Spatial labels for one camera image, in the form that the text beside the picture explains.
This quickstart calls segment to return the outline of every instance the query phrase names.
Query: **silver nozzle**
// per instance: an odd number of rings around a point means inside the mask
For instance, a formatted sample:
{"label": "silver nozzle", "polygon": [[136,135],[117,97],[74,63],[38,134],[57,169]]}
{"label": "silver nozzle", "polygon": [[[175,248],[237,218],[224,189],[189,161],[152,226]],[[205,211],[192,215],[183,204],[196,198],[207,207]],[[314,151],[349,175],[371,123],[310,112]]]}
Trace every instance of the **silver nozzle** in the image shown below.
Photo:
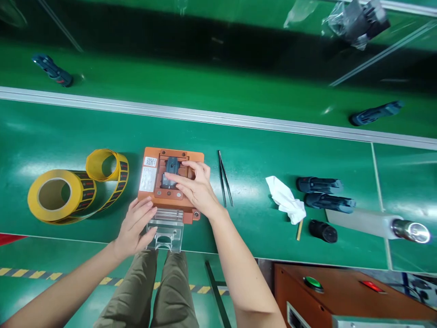
{"label": "silver nozzle", "polygon": [[429,230],[420,223],[396,219],[391,225],[393,232],[399,238],[414,241],[419,244],[426,244],[431,239]]}

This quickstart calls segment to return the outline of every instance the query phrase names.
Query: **khaki pants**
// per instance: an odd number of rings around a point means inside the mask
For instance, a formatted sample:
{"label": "khaki pants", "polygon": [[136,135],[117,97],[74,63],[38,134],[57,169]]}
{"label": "khaki pants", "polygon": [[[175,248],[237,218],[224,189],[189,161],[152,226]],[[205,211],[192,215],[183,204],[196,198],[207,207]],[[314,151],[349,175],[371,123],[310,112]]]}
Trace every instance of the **khaki pants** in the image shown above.
{"label": "khaki pants", "polygon": [[[149,326],[157,256],[157,251],[146,250],[135,255],[126,277],[94,324],[94,328]],[[167,254],[150,327],[199,327],[188,284],[185,253]]]}

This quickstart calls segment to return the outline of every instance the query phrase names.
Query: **white tissue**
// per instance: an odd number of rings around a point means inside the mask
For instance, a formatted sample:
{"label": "white tissue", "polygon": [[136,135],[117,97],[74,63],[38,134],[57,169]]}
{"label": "white tissue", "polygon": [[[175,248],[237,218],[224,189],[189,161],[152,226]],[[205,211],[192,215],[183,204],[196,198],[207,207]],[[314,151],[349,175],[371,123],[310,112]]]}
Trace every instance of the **white tissue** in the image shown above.
{"label": "white tissue", "polygon": [[291,224],[297,224],[306,217],[305,205],[303,201],[293,196],[290,188],[283,184],[275,176],[265,178],[269,185],[270,193],[279,210],[288,214]]}

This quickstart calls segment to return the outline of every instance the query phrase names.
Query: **yellow label roll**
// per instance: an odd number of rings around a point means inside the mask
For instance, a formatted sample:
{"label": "yellow label roll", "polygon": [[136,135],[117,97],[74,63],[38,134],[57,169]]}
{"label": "yellow label roll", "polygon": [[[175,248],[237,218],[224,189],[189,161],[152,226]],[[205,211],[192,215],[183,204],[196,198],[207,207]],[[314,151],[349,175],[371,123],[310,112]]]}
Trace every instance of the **yellow label roll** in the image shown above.
{"label": "yellow label roll", "polygon": [[[115,157],[117,166],[114,172],[105,176],[102,164],[110,156]],[[40,175],[30,187],[27,203],[32,214],[45,223],[65,225],[79,222],[114,204],[124,191],[128,177],[126,157],[109,149],[98,149],[87,157],[86,171],[57,169]],[[88,215],[80,215],[96,197],[94,181],[117,181],[117,186],[99,209]],[[69,189],[69,197],[62,197],[65,189]]]}

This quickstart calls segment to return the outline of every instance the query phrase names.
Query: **hand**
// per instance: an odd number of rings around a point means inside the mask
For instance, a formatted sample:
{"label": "hand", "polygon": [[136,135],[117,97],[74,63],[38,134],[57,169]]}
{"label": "hand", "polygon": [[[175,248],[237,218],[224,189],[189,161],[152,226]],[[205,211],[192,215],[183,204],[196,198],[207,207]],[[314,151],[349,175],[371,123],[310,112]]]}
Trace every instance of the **hand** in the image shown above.
{"label": "hand", "polygon": [[136,198],[129,205],[120,233],[113,242],[116,258],[124,260],[128,256],[142,251],[155,237],[157,227],[151,228],[145,235],[140,236],[141,231],[157,211],[157,207],[152,208],[151,199],[150,196],[141,201]]}
{"label": "hand", "polygon": [[210,167],[205,163],[193,161],[184,161],[182,165],[189,166],[194,170],[196,174],[194,180],[166,172],[167,179],[177,182],[176,188],[183,192],[192,204],[209,219],[225,210],[219,203],[209,182]]}

